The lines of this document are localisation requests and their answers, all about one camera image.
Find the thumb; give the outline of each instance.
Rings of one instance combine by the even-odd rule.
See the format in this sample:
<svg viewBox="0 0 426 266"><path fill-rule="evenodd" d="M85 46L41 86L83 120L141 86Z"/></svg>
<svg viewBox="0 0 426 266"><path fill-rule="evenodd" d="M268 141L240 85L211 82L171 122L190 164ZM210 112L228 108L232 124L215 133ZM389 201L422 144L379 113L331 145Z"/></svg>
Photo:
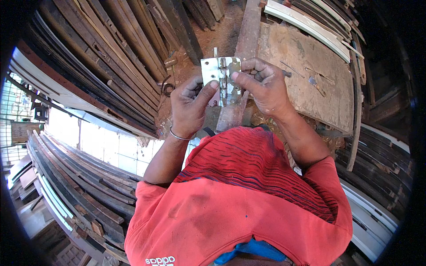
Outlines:
<svg viewBox="0 0 426 266"><path fill-rule="evenodd" d="M219 82L212 80L204 86L194 100L197 106L205 107L219 88Z"/></svg>
<svg viewBox="0 0 426 266"><path fill-rule="evenodd" d="M243 72L234 72L231 75L232 80L240 85L243 89L248 90L253 94L254 97L257 97L261 93L262 84L252 78L249 74Z"/></svg>

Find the hand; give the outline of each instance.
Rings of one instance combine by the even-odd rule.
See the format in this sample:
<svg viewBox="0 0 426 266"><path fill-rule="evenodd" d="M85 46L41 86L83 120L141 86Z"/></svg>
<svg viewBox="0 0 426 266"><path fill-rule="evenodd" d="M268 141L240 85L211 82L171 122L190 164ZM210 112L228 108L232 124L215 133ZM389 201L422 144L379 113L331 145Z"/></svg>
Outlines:
<svg viewBox="0 0 426 266"><path fill-rule="evenodd" d="M251 92L259 110L267 116L283 117L294 110L287 95L282 70L259 58L241 62L243 72L234 72L232 80Z"/></svg>
<svg viewBox="0 0 426 266"><path fill-rule="evenodd" d="M197 97L195 89L203 83L201 75L193 76L175 89L172 101L173 133L181 138L191 138L201 129L206 117L206 106L219 88L219 83L210 81Z"/></svg>

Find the metal bangle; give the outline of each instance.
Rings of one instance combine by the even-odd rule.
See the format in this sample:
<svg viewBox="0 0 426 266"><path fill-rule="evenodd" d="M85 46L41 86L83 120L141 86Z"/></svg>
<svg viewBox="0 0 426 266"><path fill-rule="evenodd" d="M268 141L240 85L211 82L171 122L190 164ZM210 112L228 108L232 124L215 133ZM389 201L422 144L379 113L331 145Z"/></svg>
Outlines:
<svg viewBox="0 0 426 266"><path fill-rule="evenodd" d="M170 125L170 134L172 134L172 136L174 136L174 137L175 137L175 138L177 138L177 139L180 139L180 140L193 140L193 139L195 139L195 137L197 136L197 132L195 132L194 136L193 136L192 138L190 138L190 139L184 139L184 138L182 138L182 137L178 137L178 136L176 136L176 135L175 135L175 133L173 133L173 131L172 131L172 126L173 126L173 124L172 124L172 125Z"/></svg>

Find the red t-shirt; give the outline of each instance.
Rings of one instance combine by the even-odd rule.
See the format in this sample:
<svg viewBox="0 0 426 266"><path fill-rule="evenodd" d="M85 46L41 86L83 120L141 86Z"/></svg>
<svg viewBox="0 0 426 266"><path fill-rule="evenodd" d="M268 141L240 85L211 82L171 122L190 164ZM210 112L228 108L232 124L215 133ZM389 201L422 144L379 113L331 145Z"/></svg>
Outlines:
<svg viewBox="0 0 426 266"><path fill-rule="evenodd" d="M333 159L298 176L261 128L203 139L168 189L141 181L136 197L124 243L132 265L208 265L252 237L296 264L330 265L352 238Z"/></svg>

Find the nail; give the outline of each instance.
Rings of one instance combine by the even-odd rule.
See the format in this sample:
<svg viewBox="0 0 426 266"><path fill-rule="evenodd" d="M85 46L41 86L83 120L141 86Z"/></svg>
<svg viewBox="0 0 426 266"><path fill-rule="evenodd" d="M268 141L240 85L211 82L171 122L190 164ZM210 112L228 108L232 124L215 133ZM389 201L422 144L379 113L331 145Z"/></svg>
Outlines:
<svg viewBox="0 0 426 266"><path fill-rule="evenodd" d="M235 79L238 77L239 73L237 71L235 71L234 73L232 73L231 78L233 81L235 81Z"/></svg>
<svg viewBox="0 0 426 266"><path fill-rule="evenodd" d="M219 82L217 82L216 80L212 80L212 81L210 82L210 86L211 86L213 89L217 89L217 88L219 87Z"/></svg>

